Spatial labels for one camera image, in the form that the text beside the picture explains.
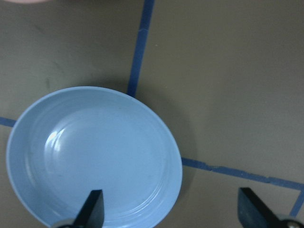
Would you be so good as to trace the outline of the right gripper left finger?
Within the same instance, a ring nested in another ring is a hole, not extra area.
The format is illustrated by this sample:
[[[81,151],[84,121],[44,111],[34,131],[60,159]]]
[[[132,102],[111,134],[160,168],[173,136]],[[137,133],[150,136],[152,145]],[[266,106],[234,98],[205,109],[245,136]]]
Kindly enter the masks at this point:
[[[75,228],[102,228],[105,218],[102,190],[92,190],[73,222]]]

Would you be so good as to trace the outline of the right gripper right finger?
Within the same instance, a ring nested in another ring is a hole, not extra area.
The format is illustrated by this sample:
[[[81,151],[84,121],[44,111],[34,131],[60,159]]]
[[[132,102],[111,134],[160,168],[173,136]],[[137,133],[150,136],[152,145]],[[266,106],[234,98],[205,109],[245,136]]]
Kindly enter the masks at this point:
[[[285,224],[250,188],[239,188],[237,200],[237,217],[242,227],[285,227]]]

